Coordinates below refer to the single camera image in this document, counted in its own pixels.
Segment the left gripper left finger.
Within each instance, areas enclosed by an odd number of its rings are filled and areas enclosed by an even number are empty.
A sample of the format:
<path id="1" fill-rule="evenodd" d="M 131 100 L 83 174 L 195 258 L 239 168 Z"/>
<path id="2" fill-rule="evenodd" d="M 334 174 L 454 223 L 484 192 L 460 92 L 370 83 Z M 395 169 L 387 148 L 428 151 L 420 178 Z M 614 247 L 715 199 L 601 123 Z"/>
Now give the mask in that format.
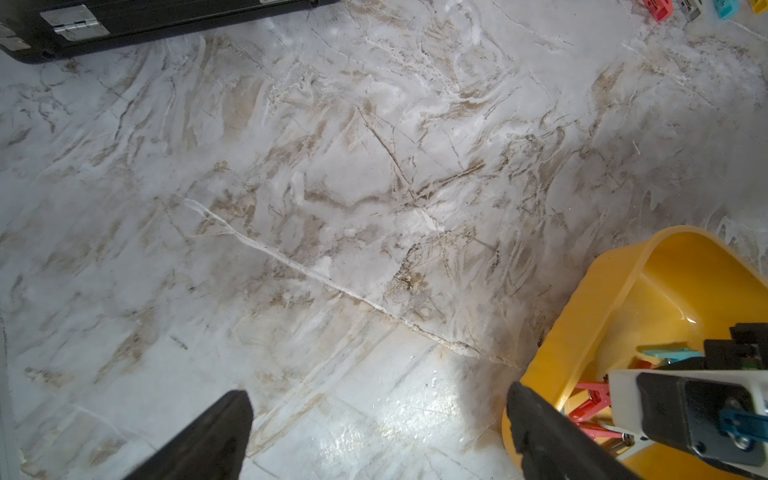
<path id="1" fill-rule="evenodd" d="M 231 390 L 199 415 L 126 480 L 237 479 L 253 422 L 244 390 Z"/>

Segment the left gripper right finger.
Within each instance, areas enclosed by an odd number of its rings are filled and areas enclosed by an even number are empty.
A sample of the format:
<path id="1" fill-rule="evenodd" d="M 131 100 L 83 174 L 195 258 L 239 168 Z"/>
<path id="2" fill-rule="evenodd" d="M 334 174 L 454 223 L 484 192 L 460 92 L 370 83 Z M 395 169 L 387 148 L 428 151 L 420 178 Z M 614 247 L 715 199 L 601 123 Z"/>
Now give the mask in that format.
<path id="1" fill-rule="evenodd" d="M 526 479 L 636 479 L 586 434 L 519 382 L 507 393 L 515 452 Z"/>

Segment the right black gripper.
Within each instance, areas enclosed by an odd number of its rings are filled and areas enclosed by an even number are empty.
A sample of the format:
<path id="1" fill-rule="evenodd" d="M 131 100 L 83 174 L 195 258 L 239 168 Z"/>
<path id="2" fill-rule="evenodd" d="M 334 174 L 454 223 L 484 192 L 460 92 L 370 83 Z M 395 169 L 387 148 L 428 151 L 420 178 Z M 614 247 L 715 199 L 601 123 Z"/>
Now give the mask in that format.
<path id="1" fill-rule="evenodd" d="M 766 370 L 767 324 L 738 323 L 730 340 L 704 341 L 704 356 L 663 365 L 660 370 Z"/>

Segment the yellow plastic storage box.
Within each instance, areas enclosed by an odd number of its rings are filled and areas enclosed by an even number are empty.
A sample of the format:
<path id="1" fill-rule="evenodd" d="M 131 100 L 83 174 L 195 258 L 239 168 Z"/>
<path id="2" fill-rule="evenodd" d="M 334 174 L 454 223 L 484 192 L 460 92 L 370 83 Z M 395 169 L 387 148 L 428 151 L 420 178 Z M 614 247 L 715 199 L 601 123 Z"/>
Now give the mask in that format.
<path id="1" fill-rule="evenodd" d="M 584 398 L 580 381 L 633 367 L 647 350 L 699 350 L 737 323 L 766 319 L 765 277 L 702 229 L 664 229 L 592 263 L 522 383 L 569 412 Z"/>

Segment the yellow clothespin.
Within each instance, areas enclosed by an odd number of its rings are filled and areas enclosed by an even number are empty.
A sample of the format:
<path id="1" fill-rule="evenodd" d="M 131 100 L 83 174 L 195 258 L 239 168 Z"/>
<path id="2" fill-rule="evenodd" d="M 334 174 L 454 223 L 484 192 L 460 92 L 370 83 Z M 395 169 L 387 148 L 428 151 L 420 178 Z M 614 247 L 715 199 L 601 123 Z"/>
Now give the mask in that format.
<path id="1" fill-rule="evenodd" d="M 756 15 L 763 14 L 768 11 L 768 0 L 749 0 L 752 11 Z"/>

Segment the grey clothespin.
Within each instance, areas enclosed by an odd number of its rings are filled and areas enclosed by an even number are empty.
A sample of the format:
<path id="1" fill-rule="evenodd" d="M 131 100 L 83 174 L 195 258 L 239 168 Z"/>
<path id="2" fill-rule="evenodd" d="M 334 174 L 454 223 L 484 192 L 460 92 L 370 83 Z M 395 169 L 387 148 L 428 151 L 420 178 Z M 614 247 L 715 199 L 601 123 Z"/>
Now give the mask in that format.
<path id="1" fill-rule="evenodd" d="M 704 13 L 701 0 L 677 0 L 677 5 L 687 22 L 693 22 Z"/>

